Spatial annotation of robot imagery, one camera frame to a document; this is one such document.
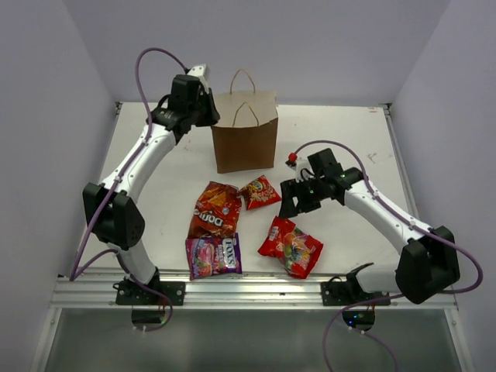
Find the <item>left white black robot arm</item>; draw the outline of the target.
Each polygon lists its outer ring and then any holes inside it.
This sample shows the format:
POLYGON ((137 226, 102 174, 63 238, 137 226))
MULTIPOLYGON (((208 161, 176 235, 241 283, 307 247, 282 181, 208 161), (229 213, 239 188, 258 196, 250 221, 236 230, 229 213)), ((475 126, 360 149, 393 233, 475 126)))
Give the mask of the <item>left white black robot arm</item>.
POLYGON ((141 191, 159 163, 193 126, 215 125, 220 119, 208 68, 196 65, 174 77, 166 107, 151 112, 151 122, 112 174, 83 190, 88 232, 114 251, 136 284, 133 294, 143 304, 153 304, 161 294, 153 280, 157 272, 144 248, 145 220, 137 203, 141 191))

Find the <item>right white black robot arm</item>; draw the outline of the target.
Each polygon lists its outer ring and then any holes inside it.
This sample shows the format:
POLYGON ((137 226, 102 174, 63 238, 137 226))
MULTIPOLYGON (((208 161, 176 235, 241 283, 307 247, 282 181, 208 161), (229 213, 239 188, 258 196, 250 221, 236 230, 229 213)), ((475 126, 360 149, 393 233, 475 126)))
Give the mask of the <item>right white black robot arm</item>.
POLYGON ((362 170, 344 169, 330 149, 300 158, 291 153, 286 164, 294 178, 281 182, 279 218, 290 219, 320 208, 330 199, 366 219, 397 250, 393 265, 363 264, 331 279, 325 290, 343 304, 363 304, 388 293, 421 304, 460 279, 454 236, 444 226, 432 228, 385 198, 362 170))

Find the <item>red fruit candy bag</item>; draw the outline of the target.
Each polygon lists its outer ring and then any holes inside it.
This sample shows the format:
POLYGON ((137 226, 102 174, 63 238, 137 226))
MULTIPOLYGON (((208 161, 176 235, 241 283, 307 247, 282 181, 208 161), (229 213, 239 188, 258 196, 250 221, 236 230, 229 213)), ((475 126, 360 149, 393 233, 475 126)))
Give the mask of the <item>red fruit candy bag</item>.
POLYGON ((291 277, 306 279, 323 247, 322 242, 300 230, 290 219, 275 216, 258 253, 278 259, 291 277))

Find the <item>red Doritos chip bag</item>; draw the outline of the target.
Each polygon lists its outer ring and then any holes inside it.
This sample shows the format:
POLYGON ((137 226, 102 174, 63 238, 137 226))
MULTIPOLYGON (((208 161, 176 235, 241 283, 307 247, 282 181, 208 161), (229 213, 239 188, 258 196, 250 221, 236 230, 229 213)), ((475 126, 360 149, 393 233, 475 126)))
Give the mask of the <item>red Doritos chip bag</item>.
POLYGON ((238 188, 210 181, 195 203, 188 238, 234 237, 241 206, 238 188))

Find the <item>brown paper bag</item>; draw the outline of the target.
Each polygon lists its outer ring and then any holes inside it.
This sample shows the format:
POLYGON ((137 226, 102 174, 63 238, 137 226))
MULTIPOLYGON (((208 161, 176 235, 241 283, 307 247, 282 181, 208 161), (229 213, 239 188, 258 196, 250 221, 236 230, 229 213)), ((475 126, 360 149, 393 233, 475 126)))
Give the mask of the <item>brown paper bag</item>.
POLYGON ((257 89, 214 95, 220 120, 212 130, 216 170, 219 174, 268 169, 274 166, 278 131, 276 92, 257 89))

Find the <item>small red popcorn snack bag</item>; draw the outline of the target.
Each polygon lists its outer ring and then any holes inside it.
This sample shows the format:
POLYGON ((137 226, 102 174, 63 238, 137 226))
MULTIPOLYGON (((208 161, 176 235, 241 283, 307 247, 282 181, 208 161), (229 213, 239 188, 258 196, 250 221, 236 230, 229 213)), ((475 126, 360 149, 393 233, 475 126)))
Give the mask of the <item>small red popcorn snack bag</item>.
POLYGON ((262 208, 281 201, 281 196, 265 175, 252 180, 239 190, 247 211, 262 208))

